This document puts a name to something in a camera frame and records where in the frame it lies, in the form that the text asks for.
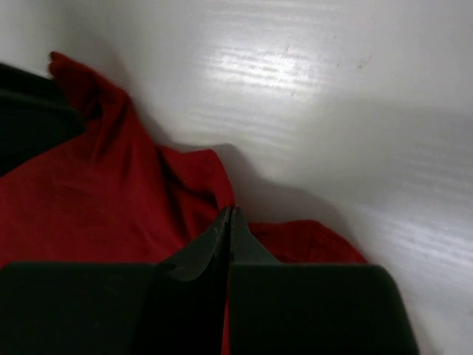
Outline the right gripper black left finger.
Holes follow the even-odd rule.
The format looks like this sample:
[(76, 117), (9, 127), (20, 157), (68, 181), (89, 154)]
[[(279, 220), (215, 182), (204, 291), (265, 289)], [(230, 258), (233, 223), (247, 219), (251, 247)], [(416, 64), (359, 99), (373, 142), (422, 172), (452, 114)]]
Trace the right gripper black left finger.
[(160, 263), (1, 270), (3, 354), (219, 354), (231, 210)]

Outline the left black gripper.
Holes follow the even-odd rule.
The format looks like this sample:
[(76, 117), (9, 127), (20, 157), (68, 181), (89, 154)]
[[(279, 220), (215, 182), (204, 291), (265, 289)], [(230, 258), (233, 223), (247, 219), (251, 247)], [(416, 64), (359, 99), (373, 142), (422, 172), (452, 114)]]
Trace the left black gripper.
[(1, 64), (1, 174), (86, 131), (51, 79)]

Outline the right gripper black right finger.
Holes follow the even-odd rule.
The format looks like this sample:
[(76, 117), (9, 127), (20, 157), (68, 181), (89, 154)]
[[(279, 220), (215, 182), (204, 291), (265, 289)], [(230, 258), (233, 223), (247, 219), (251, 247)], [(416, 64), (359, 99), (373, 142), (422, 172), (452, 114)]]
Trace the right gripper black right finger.
[(231, 217), (232, 354), (417, 354), (400, 291), (380, 266), (281, 263)]

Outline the dark red t shirt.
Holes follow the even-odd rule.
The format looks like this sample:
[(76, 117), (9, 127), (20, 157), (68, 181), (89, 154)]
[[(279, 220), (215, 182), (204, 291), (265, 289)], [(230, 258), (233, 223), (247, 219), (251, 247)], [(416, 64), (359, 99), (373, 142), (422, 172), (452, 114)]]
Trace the dark red t shirt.
[(2, 264), (159, 262), (235, 206), (214, 151), (158, 146), (120, 87), (60, 53), (49, 69), (87, 130), (1, 178)]

